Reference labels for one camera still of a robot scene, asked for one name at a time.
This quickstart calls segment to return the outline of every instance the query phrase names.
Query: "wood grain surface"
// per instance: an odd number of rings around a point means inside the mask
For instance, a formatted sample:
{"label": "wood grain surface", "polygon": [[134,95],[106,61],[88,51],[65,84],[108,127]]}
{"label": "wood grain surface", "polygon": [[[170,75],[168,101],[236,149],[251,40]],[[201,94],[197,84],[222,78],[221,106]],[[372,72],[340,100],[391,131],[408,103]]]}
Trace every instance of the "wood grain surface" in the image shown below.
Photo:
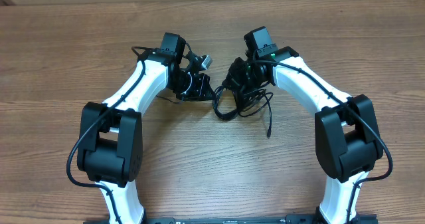
{"label": "wood grain surface", "polygon": [[[65,163],[82,107],[111,96],[133,72],[131,46],[158,47],[164,32],[180,34],[197,54],[212,56],[207,74],[217,87],[244,56],[243,35],[262,25],[330,84],[373,101],[394,172],[364,185],[358,211],[382,223],[423,223],[425,0],[0,7],[0,223],[108,216],[100,191],[72,185]],[[153,101],[143,117],[137,177],[150,217],[314,212],[325,174],[313,118],[286,92],[268,90],[275,93],[270,139],[267,110],[223,122],[210,102]],[[220,108],[233,105],[227,95]],[[383,158],[371,176],[386,169]],[[87,180],[76,166],[73,174]]]}

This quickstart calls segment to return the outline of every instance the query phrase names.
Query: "white robotic arm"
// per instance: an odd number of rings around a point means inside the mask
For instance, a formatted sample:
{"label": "white robotic arm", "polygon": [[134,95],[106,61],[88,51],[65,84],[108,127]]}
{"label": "white robotic arm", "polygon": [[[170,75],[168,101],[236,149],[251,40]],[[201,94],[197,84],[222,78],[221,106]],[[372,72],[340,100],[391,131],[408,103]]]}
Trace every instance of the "white robotic arm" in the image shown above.
{"label": "white robotic arm", "polygon": [[[145,60],[145,68],[145,75],[140,80],[139,84],[134,88],[126,100],[117,106],[117,109],[124,111],[131,108],[136,112],[140,112],[143,116],[153,98],[155,98],[161,90],[167,87],[167,66],[164,66],[160,62]],[[106,99],[104,104],[107,104],[108,107],[115,104],[134,84],[142,71],[143,65],[141,61],[139,61],[137,62],[134,73],[130,76],[127,82],[113,96]],[[117,128],[111,128],[110,131],[119,133]],[[135,180],[127,182],[125,187],[119,187],[117,184],[107,181],[100,181],[97,182],[97,184],[105,185],[112,190],[117,211],[123,224],[140,224],[142,222],[145,212],[139,201],[139,197],[137,196]],[[116,217],[114,215],[114,210],[112,209],[111,200],[105,190],[101,189],[101,191],[109,209],[109,223],[114,224],[116,223]]]}
{"label": "white robotic arm", "polygon": [[[209,67],[211,58],[197,56],[190,47],[183,56],[185,45],[189,46],[179,35],[166,33],[161,48],[133,47],[137,66],[127,82],[102,104],[89,102],[83,108],[80,139],[68,159],[67,173],[76,185],[101,189],[110,212],[110,224],[140,224],[145,219],[135,178],[143,152],[141,117],[153,98],[164,88],[173,90],[181,100],[214,98],[209,76],[199,74]],[[145,52],[139,54],[135,49]],[[186,69],[179,67],[183,57],[189,60]],[[99,132],[118,133],[118,140],[103,139]],[[70,161],[76,148],[78,168],[95,185],[77,182],[70,174]]]}
{"label": "white robotic arm", "polygon": [[[324,79],[320,78],[320,76],[314,73],[299,56],[287,58],[281,61],[281,63],[301,68],[308,72],[343,102],[346,102],[347,97],[350,97],[349,94],[341,92],[324,81]],[[275,66],[273,67],[273,78],[277,87],[289,92],[313,116],[316,112],[320,112],[326,106],[333,108],[339,105],[336,101],[329,98],[329,96],[306,75],[299,73],[296,70],[283,66]],[[325,196],[319,206],[319,210],[327,223],[345,223],[347,207],[353,185],[356,181],[366,178],[367,175],[368,172],[362,171],[361,173],[350,177],[349,180],[344,183],[341,183],[338,179],[333,179],[327,176]],[[359,196],[359,192],[360,189],[356,191],[351,208],[350,219],[356,216],[355,204]]]}

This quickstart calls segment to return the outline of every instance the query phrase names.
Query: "white arm link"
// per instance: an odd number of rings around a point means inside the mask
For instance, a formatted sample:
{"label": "white arm link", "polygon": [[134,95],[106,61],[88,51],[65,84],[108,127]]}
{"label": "white arm link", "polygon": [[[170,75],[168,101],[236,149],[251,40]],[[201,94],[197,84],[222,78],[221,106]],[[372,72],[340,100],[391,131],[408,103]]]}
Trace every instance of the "white arm link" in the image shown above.
{"label": "white arm link", "polygon": [[[127,82],[110,98],[104,101],[104,104],[112,106],[117,102],[121,95],[127,92],[127,90],[134,84],[137,78],[140,76],[143,67],[141,61],[137,63],[134,73],[130,76]],[[129,94],[129,96],[117,106],[117,109],[127,110],[128,108],[134,109],[136,112],[141,112],[143,116],[147,107],[151,104],[155,95],[158,94],[167,86],[168,82],[168,67],[162,65],[160,62],[152,60],[145,61],[145,75],[140,80],[139,84]],[[111,128],[111,132],[119,132],[116,128]],[[101,181],[97,184],[105,185],[109,187],[114,196],[118,215],[123,224],[140,224],[143,218],[144,208],[139,202],[137,196],[137,189],[135,181],[127,182],[124,188],[118,187],[113,183]],[[106,195],[106,191],[101,189],[108,210],[110,213],[110,224],[116,224],[116,217],[109,196]]]}
{"label": "white arm link", "polygon": [[[305,63],[301,57],[291,57],[281,61],[281,63],[302,68],[308,72],[317,81],[319,81],[328,91],[332,92],[342,102],[346,102],[349,94],[341,92],[328,84],[324,79],[320,78],[314,73]],[[338,106],[339,104],[333,99],[329,98],[322,89],[320,89],[313,81],[307,76],[283,66],[276,66],[273,68],[273,77],[275,84],[289,92],[298,102],[314,116],[316,112],[328,106],[330,108]],[[345,183],[341,183],[338,179],[332,179],[327,176],[325,196],[320,203],[320,212],[329,224],[345,223],[347,218],[348,202],[351,195],[354,182],[366,177],[368,172],[361,172],[353,177],[350,177]],[[355,206],[359,196],[360,189],[356,191],[353,206],[351,208],[350,220],[356,216]]]}

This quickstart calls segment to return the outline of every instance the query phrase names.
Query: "table surface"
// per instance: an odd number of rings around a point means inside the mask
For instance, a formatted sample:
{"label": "table surface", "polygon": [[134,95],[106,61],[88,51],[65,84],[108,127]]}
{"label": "table surface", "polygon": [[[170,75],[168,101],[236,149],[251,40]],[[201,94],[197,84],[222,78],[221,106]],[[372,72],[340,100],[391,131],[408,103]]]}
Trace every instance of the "table surface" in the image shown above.
{"label": "table surface", "polygon": [[[180,34],[214,60],[217,87],[266,26],[321,77],[375,106],[394,172],[362,188],[357,209],[383,223],[425,218],[425,0],[261,0],[0,7],[0,223],[81,223],[108,216],[97,189],[72,185],[65,163],[82,107],[130,76],[130,47]],[[139,198],[150,217],[313,213],[325,188],[313,118],[288,93],[229,122],[210,102],[155,99],[143,117]],[[163,95],[172,97],[171,92]],[[222,110],[234,105],[230,94]],[[371,176],[387,169],[379,160]],[[87,181],[74,162],[73,174]]]}

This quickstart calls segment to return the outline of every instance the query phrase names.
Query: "black cable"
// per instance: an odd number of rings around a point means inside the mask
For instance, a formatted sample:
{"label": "black cable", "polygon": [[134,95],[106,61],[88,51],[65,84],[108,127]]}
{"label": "black cable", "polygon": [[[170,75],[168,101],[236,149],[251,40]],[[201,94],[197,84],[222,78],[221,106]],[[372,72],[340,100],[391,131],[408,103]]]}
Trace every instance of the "black cable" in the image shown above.
{"label": "black cable", "polygon": [[[147,51],[150,50],[150,48],[145,48],[145,47],[132,47],[131,50],[137,56],[140,56],[140,54],[136,51],[136,49],[144,49],[144,50],[147,50]],[[89,131],[92,130],[95,126],[97,126],[114,108],[116,108],[121,102],[123,102],[127,98],[127,96],[134,90],[134,88],[139,84],[141,78],[143,77],[143,75],[145,75],[145,72],[146,72],[145,61],[141,60],[141,63],[142,63],[143,68],[142,68],[142,71],[141,71],[139,77],[134,82],[134,84],[127,90],[127,92],[125,94],[121,95],[121,98],[115,104],[111,105],[103,114],[101,114],[93,122],[93,124],[83,133],[83,135],[81,135],[81,137],[77,140],[77,142],[75,143],[71,152],[69,153],[68,161],[66,162],[66,175],[68,176],[68,179],[74,185],[77,185],[77,186],[80,186],[80,187],[95,187],[95,188],[100,188],[100,189],[103,189],[103,190],[106,191],[106,195],[108,195],[110,197],[110,200],[111,200],[112,210],[114,211],[114,215],[115,215],[115,218],[116,218],[115,221],[117,221],[119,224],[122,224],[122,221],[121,221],[121,217],[118,215],[116,203],[115,203],[115,200],[114,200],[114,196],[112,195],[111,189],[109,189],[109,187],[106,187],[105,185],[93,184],[93,183],[82,183],[82,182],[75,180],[74,177],[71,174],[71,162],[72,162],[72,158],[74,157],[75,152],[78,149],[78,146],[80,145],[81,141],[87,136]]]}
{"label": "black cable", "polygon": [[[216,98],[212,100],[212,107],[214,109],[215,114],[220,119],[225,120],[225,121],[229,121],[229,120],[234,119],[237,115],[239,115],[243,118],[252,116],[252,115],[258,113],[259,111],[261,111],[267,105],[268,110],[269,110],[269,117],[270,117],[269,126],[268,126],[268,130],[267,130],[267,138],[270,138],[270,136],[272,135],[272,107],[270,105],[270,100],[273,97],[273,93],[272,92],[266,92],[266,89],[263,88],[263,87],[267,86],[268,84],[269,84],[269,82],[263,84],[259,89],[253,90],[253,91],[246,93],[246,94],[238,94],[239,91],[232,90],[234,101],[236,102],[236,108],[234,110],[226,113],[226,114],[223,114],[222,112],[218,111],[218,103],[220,101],[220,97],[221,97],[224,89],[226,89],[226,88],[224,86],[217,87],[214,91],[214,93],[216,94]],[[242,95],[242,97],[243,97],[242,101],[237,100],[238,95],[239,96]],[[261,105],[261,107],[259,107],[257,110],[255,110],[255,111],[253,111],[249,114],[242,114],[243,112],[247,112],[250,109],[252,109],[263,98],[266,99],[266,102],[263,105]]]}
{"label": "black cable", "polygon": [[181,104],[181,103],[182,103],[182,100],[180,100],[180,101],[172,101],[172,100],[171,100],[171,99],[169,99],[169,98],[162,97],[162,96],[159,96],[159,95],[157,95],[156,97],[157,97],[157,98],[162,98],[162,99],[164,99],[164,100],[166,100],[166,101],[169,101],[169,102],[172,102],[173,104]]}
{"label": "black cable", "polygon": [[393,168],[393,163],[392,163],[391,153],[388,150],[388,147],[385,145],[385,143],[381,139],[381,137],[379,137],[379,135],[375,131],[373,131],[373,129],[353,109],[351,109],[346,103],[342,102],[335,95],[333,95],[332,92],[328,91],[328,89],[326,89],[317,79],[315,79],[310,73],[304,71],[302,68],[296,68],[296,67],[288,65],[288,64],[284,64],[284,63],[280,63],[280,62],[274,62],[274,61],[268,61],[268,60],[247,61],[246,63],[247,64],[268,63],[268,64],[280,65],[280,66],[298,71],[299,73],[302,73],[303,75],[307,76],[311,81],[313,81],[320,89],[322,89],[322,91],[324,91],[324,93],[326,93],[326,95],[328,95],[328,97],[332,98],[334,101],[336,101],[337,103],[342,105],[342,107],[344,107],[348,112],[350,112],[350,114],[354,117],[354,119],[356,119],[364,127],[366,127],[372,133],[372,135],[378,140],[378,142],[381,144],[381,146],[384,150],[384,153],[385,153],[385,155],[388,159],[388,170],[383,175],[380,175],[380,176],[377,176],[377,177],[363,178],[363,179],[360,179],[359,181],[356,181],[354,183],[353,189],[351,191],[349,206],[348,206],[348,209],[347,209],[347,224],[348,224],[350,222],[350,214],[351,214],[351,208],[352,208],[353,202],[354,202],[354,196],[355,196],[355,193],[356,193],[356,189],[359,188],[359,185],[361,183],[364,183],[364,182],[367,182],[367,181],[378,181],[378,180],[385,179],[391,174],[392,168]]}
{"label": "black cable", "polygon": [[191,48],[191,46],[189,45],[189,43],[187,41],[186,41],[186,45],[187,45],[187,48],[189,48],[189,51],[192,52],[192,48]]}

